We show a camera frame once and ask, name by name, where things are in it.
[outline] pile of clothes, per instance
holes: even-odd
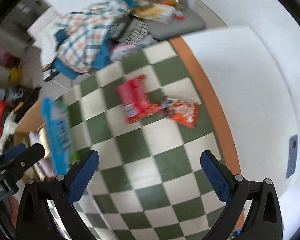
[[[160,12],[174,13],[173,7],[160,6],[167,7]],[[156,43],[142,17],[136,17],[141,11],[133,0],[109,0],[58,17],[41,31],[37,41],[43,71],[54,68],[75,79],[91,68],[100,70]]]

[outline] striped cloth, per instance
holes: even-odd
[[[126,8],[123,0],[109,0],[60,17],[56,25],[64,28],[68,37],[59,46],[57,58],[72,70],[86,73],[115,18]]]

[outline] chair seat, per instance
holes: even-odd
[[[144,20],[148,25],[153,38],[163,41],[182,34],[191,33],[206,28],[205,21],[194,11],[184,9],[181,11],[185,16],[184,20],[173,20],[169,24]]]

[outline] screw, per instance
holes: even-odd
[[[34,178],[30,178],[27,180],[27,184],[31,185],[32,183],[34,183]]]
[[[234,178],[237,180],[237,181],[243,181],[243,177],[239,174],[235,175]]]
[[[63,174],[59,174],[56,179],[57,181],[62,181],[65,178],[65,176]]]
[[[271,185],[271,184],[272,184],[272,180],[271,180],[271,179],[269,179],[269,178],[266,178],[266,184],[269,184],[269,185]]]

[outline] snack bag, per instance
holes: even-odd
[[[172,120],[189,128],[194,128],[198,122],[198,104],[188,103],[176,97],[165,97],[161,104]]]
[[[161,110],[158,104],[152,104],[146,97],[142,83],[144,78],[144,75],[140,75],[117,88],[128,123],[136,122]]]

